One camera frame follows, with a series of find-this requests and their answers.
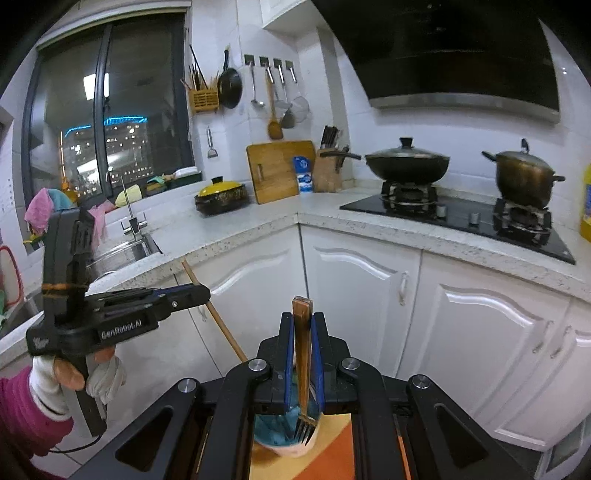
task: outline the knife block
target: knife block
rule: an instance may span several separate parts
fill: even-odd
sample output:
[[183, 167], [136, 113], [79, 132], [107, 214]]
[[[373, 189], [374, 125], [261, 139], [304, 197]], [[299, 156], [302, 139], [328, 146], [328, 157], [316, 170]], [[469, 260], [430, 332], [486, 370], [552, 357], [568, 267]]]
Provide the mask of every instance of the knife block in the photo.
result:
[[326, 150], [318, 150], [314, 169], [312, 170], [312, 183], [315, 192], [340, 192], [343, 190], [343, 180], [340, 170], [343, 167], [342, 157], [321, 157]]

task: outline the ceiling light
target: ceiling light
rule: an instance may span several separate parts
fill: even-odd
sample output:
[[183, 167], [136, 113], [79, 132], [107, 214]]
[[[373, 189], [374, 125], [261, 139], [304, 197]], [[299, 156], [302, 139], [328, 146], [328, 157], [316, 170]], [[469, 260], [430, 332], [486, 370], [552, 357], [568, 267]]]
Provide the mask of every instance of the ceiling light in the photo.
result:
[[[95, 97], [95, 78], [96, 74], [87, 75], [83, 78], [84, 92], [86, 93], [86, 100], [92, 100]], [[105, 84], [103, 85], [103, 94], [109, 96], [109, 74], [105, 73]]]

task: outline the metal fork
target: metal fork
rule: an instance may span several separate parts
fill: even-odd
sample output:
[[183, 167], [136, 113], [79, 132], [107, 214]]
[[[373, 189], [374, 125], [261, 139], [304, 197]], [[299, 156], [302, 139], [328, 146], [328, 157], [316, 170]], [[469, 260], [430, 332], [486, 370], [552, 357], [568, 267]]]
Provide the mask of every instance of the metal fork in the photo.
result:
[[304, 297], [295, 297], [291, 306], [295, 327], [295, 370], [297, 372], [298, 402], [301, 408], [295, 424], [294, 438], [307, 445], [318, 425], [316, 419], [308, 416], [312, 352], [310, 340], [312, 301]]

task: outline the cabinet door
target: cabinet door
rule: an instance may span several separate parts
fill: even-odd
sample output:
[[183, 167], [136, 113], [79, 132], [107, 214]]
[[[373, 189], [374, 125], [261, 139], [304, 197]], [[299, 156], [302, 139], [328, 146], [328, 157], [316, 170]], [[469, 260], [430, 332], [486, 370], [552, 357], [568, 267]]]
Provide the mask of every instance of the cabinet door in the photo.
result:
[[306, 0], [261, 0], [262, 24], [267, 25], [304, 1]]
[[[176, 285], [173, 276], [156, 287]], [[127, 381], [107, 406], [103, 438], [92, 447], [70, 454], [80, 463], [90, 459], [177, 381], [193, 377], [206, 382], [220, 377], [187, 310], [173, 313], [153, 332], [120, 343], [116, 354], [125, 365]], [[58, 448], [66, 450], [87, 443], [88, 439], [73, 432]]]
[[[279, 333], [281, 314], [306, 296], [298, 227], [293, 226], [219, 257], [191, 265], [212, 292], [212, 303], [248, 358], [261, 340]], [[189, 281], [185, 273], [179, 281]], [[217, 367], [225, 375], [239, 363], [206, 307], [190, 310]]]
[[425, 253], [398, 374], [429, 376], [485, 426], [540, 361], [567, 306], [550, 290]]
[[351, 355], [394, 376], [408, 333], [421, 252], [319, 228], [302, 227], [314, 309]]
[[497, 439], [544, 451], [591, 413], [591, 307], [572, 300], [535, 373], [492, 422]]

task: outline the white granite countertop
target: white granite countertop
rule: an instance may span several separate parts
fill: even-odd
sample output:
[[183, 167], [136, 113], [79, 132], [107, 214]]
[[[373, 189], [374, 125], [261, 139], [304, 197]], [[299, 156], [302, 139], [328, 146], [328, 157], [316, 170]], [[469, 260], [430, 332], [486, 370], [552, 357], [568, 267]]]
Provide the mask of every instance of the white granite countertop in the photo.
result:
[[[491, 268], [591, 303], [591, 244], [575, 231], [557, 226], [575, 257], [570, 265], [494, 239], [412, 220], [339, 210], [339, 206], [374, 192], [350, 189], [313, 193], [204, 218], [184, 206], [152, 223], [151, 235], [162, 254], [151, 255], [90, 286], [89, 293], [160, 283], [183, 270], [181, 260], [196, 264], [291, 225], [301, 224], [352, 233], [419, 248]], [[26, 351], [27, 322], [0, 340], [0, 368]]]

